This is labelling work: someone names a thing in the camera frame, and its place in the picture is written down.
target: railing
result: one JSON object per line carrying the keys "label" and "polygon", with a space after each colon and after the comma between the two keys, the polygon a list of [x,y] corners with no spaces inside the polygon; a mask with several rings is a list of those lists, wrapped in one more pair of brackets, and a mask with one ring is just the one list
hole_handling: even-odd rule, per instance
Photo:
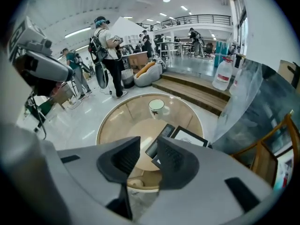
{"label": "railing", "polygon": [[155,25],[137,23],[143,28],[149,31],[157,31],[159,29],[169,28],[173,26],[178,26],[182,24],[193,24],[193,23],[215,23],[222,25],[231,25],[231,17],[226,15],[212,15],[212,14],[202,14],[202,15],[190,15],[184,17],[176,17],[174,19],[166,20]]}

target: wooden stairs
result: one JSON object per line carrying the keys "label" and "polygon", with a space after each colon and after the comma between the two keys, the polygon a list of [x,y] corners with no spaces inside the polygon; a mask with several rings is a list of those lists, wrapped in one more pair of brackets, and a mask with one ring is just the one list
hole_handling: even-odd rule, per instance
{"label": "wooden stairs", "polygon": [[161,76],[161,79],[152,83],[154,88],[180,97],[218,116],[230,99],[229,91],[219,91],[210,81],[199,77],[173,72],[164,72]]}

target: black pants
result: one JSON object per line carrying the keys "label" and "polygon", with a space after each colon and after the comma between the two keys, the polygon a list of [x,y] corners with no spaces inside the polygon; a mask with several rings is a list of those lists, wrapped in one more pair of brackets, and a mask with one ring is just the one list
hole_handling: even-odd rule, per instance
{"label": "black pants", "polygon": [[121,84],[121,71],[118,62],[113,59],[103,59],[102,62],[111,73],[117,97],[121,97],[123,95],[123,87]]}

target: round glass table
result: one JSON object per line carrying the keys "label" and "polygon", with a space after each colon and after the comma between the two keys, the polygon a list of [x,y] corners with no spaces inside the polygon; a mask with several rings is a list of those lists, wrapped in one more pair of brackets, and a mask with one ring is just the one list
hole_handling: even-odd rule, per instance
{"label": "round glass table", "polygon": [[141,137],[140,158],[130,174],[127,185],[143,192],[158,190],[159,168],[146,150],[166,126],[178,126],[203,137],[201,123],[194,111],[180,98],[164,94],[144,94],[127,99],[113,108],[103,120],[97,144],[131,137]]}

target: cup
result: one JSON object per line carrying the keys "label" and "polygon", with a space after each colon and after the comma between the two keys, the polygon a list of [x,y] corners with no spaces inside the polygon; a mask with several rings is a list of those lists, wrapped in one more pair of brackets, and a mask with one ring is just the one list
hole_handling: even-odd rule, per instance
{"label": "cup", "polygon": [[161,99],[154,99],[150,101],[149,111],[154,119],[162,119],[164,116],[170,114],[170,108],[165,106],[165,103]]}

